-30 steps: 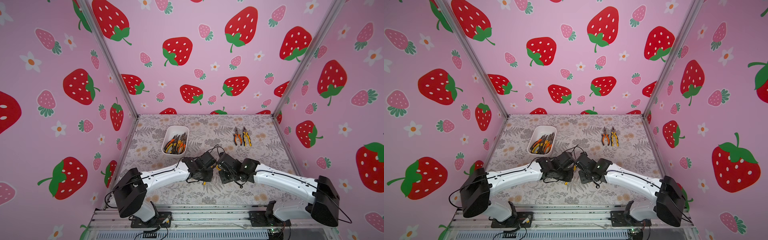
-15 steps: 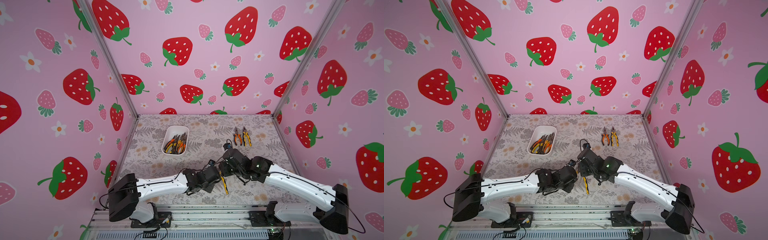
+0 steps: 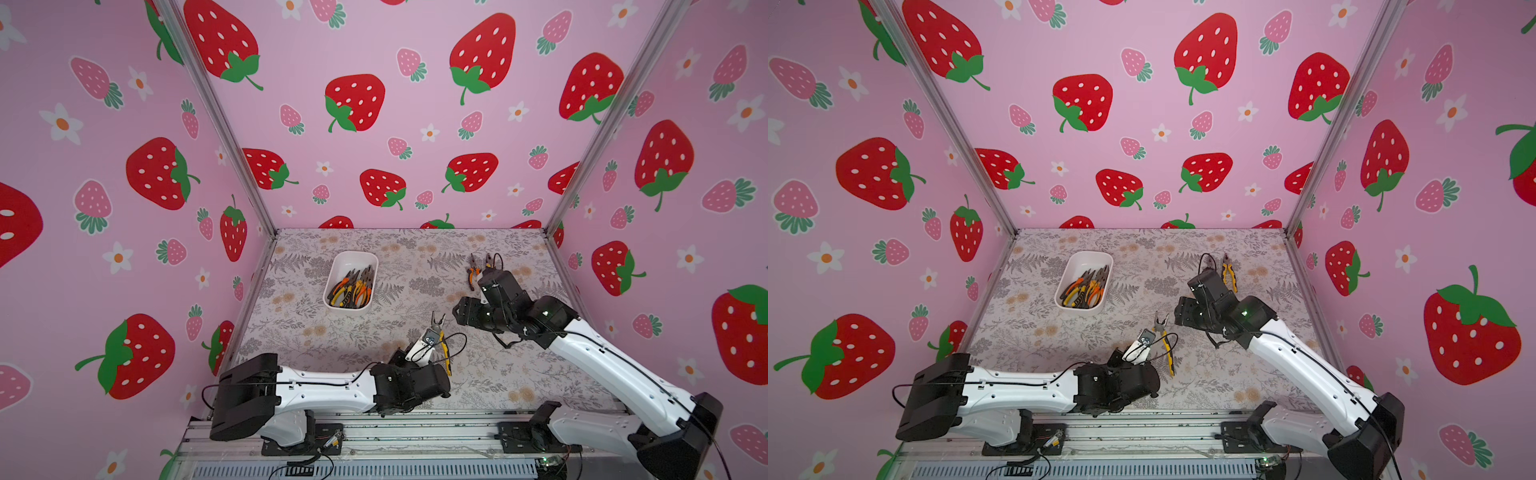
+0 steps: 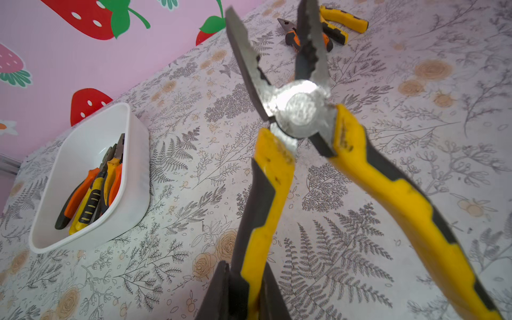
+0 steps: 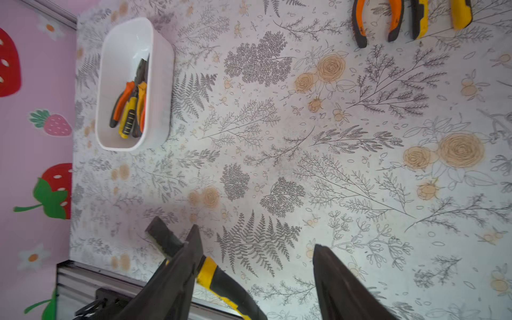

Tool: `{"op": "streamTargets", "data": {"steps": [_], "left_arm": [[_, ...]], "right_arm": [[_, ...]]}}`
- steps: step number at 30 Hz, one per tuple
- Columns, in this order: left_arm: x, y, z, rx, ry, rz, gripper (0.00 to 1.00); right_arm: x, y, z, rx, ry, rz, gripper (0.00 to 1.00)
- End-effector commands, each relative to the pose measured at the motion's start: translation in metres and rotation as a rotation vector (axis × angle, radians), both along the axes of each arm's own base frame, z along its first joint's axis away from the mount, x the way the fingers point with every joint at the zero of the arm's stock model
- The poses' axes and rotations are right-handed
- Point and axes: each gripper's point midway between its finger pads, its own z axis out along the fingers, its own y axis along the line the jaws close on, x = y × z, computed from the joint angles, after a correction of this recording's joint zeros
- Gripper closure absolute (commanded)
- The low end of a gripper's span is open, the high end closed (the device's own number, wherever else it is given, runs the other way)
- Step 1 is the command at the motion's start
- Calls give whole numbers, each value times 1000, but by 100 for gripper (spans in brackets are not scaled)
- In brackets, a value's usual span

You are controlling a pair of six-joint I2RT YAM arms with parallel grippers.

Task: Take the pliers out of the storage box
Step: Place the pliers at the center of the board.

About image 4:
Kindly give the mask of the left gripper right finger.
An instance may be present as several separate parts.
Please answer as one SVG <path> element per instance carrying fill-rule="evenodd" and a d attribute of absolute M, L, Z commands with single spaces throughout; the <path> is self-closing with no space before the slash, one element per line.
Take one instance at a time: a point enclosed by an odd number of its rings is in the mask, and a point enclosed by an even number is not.
<path fill-rule="evenodd" d="M 259 320 L 291 320 L 270 265 L 265 265 L 259 296 Z"/>

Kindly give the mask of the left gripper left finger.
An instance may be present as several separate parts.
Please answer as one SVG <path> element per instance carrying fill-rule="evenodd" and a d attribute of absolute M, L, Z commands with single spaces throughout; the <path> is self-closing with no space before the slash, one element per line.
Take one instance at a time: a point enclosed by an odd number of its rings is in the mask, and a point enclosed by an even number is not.
<path fill-rule="evenodd" d="M 195 320 L 229 319 L 229 264 L 220 261 Z"/>

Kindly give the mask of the white plastic storage box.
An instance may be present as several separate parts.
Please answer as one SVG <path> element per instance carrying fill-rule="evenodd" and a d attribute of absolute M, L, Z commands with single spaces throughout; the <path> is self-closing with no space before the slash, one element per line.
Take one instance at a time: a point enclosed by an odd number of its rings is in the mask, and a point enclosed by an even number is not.
<path fill-rule="evenodd" d="M 120 186 L 102 212 L 101 165 L 120 157 Z M 29 234 L 29 247 L 89 250 L 135 227 L 149 207 L 149 132 L 126 103 L 83 121 L 57 154 Z"/>

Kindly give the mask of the orange black long-nose pliers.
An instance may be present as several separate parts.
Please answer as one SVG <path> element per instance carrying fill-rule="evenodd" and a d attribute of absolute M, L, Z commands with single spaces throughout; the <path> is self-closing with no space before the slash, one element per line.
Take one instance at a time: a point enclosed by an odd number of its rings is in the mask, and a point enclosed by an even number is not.
<path fill-rule="evenodd" d="M 285 32 L 286 45 L 292 47 L 296 52 L 298 52 L 301 49 L 301 45 L 296 32 L 296 25 L 293 22 L 282 18 L 278 18 L 277 21 Z M 326 50 L 330 52 L 333 49 L 333 41 L 325 33 L 323 34 L 323 40 Z"/>

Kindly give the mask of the orange black pliers large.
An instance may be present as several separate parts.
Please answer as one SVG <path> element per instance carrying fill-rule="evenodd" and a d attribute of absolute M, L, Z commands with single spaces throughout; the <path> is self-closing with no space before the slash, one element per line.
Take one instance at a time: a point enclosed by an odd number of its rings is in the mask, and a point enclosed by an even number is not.
<path fill-rule="evenodd" d="M 100 168 L 89 170 L 87 177 L 73 190 L 55 222 L 55 229 L 62 230 L 68 226 L 84 199 L 90 185 L 100 172 Z"/>

